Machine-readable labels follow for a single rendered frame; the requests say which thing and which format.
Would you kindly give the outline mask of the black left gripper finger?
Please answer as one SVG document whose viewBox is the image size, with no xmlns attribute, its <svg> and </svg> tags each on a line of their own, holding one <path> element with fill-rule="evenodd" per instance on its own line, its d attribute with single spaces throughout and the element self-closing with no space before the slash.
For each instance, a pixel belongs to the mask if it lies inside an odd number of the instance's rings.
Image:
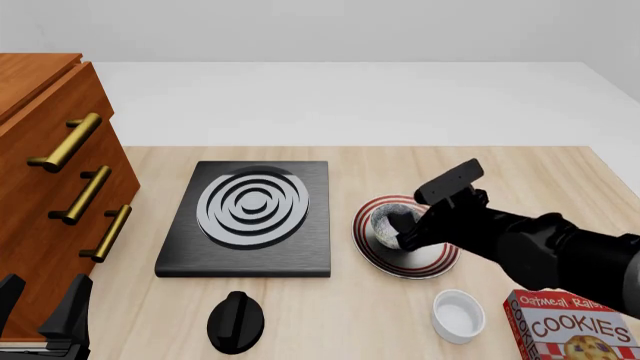
<svg viewBox="0 0 640 360">
<path fill-rule="evenodd" d="M 88 311 L 93 281 L 79 274 L 72 281 L 67 293 L 38 329 L 49 341 L 88 341 Z"/>
<path fill-rule="evenodd" d="M 18 302 L 26 282 L 18 275 L 7 275 L 0 281 L 0 336 L 8 318 Z"/>
</svg>

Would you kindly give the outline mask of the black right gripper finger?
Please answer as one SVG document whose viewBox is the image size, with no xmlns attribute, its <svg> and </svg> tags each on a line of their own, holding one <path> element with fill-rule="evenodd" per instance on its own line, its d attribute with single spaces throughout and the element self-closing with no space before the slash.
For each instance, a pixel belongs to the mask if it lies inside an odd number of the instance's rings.
<svg viewBox="0 0 640 360">
<path fill-rule="evenodd" d="M 413 234 L 418 229 L 413 212 L 391 213 L 388 215 L 388 222 L 402 236 Z"/>
<path fill-rule="evenodd" d="M 409 233 L 399 233 L 397 235 L 399 248 L 403 251 L 416 251 L 431 245 L 428 233 L 424 231 L 411 231 Z"/>
</svg>

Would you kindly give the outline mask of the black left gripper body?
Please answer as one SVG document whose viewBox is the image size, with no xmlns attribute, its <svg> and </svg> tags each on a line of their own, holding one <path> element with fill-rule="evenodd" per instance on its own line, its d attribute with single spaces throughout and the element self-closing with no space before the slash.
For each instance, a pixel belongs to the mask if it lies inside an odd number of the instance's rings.
<svg viewBox="0 0 640 360">
<path fill-rule="evenodd" d="M 0 341 L 0 360 L 88 360 L 90 338 L 54 339 L 44 343 Z"/>
</svg>

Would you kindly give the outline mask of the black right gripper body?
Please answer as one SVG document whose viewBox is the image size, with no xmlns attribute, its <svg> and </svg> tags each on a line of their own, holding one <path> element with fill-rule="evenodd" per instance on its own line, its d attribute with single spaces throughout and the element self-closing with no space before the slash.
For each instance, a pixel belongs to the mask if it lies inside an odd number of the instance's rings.
<svg viewBox="0 0 640 360">
<path fill-rule="evenodd" d="M 486 191 L 464 188 L 452 197 L 437 203 L 427 203 L 426 194 L 417 190 L 414 200 L 429 209 L 413 231 L 413 250 L 430 245 L 449 243 L 465 251 L 493 251 Z"/>
</svg>

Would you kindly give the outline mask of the white plate with red rings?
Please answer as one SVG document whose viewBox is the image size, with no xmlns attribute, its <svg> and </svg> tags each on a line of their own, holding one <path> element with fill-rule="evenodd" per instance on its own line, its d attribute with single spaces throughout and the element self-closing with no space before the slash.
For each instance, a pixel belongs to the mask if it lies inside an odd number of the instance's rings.
<svg viewBox="0 0 640 360">
<path fill-rule="evenodd" d="M 361 206 L 353 218 L 351 235 L 357 250 L 371 265 L 398 278 L 422 280 L 439 276 L 457 263 L 461 251 L 454 245 L 437 244 L 406 252 L 379 242 L 372 218 L 377 209 L 389 206 L 410 210 L 416 219 L 428 209 L 401 194 L 374 197 Z"/>
</svg>

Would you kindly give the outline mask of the white ramekin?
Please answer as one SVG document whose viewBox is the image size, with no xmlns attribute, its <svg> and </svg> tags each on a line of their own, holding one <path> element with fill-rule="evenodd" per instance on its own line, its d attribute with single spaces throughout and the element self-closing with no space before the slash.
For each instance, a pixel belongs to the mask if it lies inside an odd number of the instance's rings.
<svg viewBox="0 0 640 360">
<path fill-rule="evenodd" d="M 445 341 L 468 344 L 485 328 L 486 315 L 473 296 L 462 290 L 449 289 L 435 297 L 431 323 Z"/>
</svg>

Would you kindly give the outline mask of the flat black stove plate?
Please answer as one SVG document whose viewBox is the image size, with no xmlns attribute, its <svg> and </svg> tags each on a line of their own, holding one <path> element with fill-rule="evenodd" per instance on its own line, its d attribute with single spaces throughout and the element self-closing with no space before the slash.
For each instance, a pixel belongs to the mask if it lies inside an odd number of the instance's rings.
<svg viewBox="0 0 640 360">
<path fill-rule="evenodd" d="M 199 161 L 155 263 L 159 278 L 327 278 L 325 161 Z"/>
</svg>

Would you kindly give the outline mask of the wooden cabinet drawer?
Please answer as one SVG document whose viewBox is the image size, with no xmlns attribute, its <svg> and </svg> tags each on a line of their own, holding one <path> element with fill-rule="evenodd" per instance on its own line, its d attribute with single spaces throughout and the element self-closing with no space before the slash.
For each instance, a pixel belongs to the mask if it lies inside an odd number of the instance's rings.
<svg viewBox="0 0 640 360">
<path fill-rule="evenodd" d="M 66 127 L 65 122 L 83 119 L 88 113 L 97 113 L 102 123 L 78 152 L 120 151 L 121 147 L 109 125 L 112 107 L 93 65 L 84 62 L 74 65 L 0 125 L 0 166 L 13 166 L 20 161 L 26 163 L 29 157 L 50 155 L 73 131 Z"/>
<path fill-rule="evenodd" d="M 77 224 L 49 218 L 70 209 L 88 185 L 84 172 L 109 167 L 110 175 Z M 0 280 L 15 274 L 26 285 L 2 337 L 39 338 L 37 329 L 50 316 L 79 274 L 96 263 L 79 252 L 96 248 L 111 218 L 104 213 L 131 202 L 140 185 L 124 152 L 81 151 L 59 173 L 24 161 L 0 166 Z"/>
<path fill-rule="evenodd" d="M 63 120 L 21 127 L 0 137 L 0 278 L 26 281 L 24 302 L 51 302 L 96 263 L 95 251 L 118 212 L 140 188 L 124 149 L 104 120 L 60 170 L 30 166 L 72 133 Z"/>
</svg>

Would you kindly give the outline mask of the round black stove knob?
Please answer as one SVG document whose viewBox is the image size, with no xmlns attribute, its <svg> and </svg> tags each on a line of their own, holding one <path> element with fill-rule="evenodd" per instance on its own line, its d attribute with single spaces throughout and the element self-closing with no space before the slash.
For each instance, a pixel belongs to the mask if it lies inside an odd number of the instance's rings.
<svg viewBox="0 0 640 360">
<path fill-rule="evenodd" d="M 227 355 L 250 350 L 261 338 L 264 328 L 261 306 L 242 291 L 229 293 L 216 305 L 206 326 L 212 346 Z"/>
</svg>

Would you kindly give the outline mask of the red cookies box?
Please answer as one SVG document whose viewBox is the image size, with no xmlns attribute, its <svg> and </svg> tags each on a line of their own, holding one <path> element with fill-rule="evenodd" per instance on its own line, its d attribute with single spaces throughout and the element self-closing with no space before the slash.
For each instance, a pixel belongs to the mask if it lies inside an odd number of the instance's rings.
<svg viewBox="0 0 640 360">
<path fill-rule="evenodd" d="M 562 291 L 513 290 L 503 303 L 522 360 L 640 360 L 621 314 Z"/>
</svg>

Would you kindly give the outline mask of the wooden cabinet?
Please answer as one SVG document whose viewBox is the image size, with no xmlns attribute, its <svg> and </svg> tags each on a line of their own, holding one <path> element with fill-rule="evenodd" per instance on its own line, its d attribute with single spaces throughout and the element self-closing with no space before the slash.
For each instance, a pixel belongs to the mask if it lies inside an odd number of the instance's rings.
<svg viewBox="0 0 640 360">
<path fill-rule="evenodd" d="M 0 125 L 77 64 L 86 61 L 74 53 L 0 53 Z M 0 341 L 11 340 L 0 336 Z"/>
</svg>

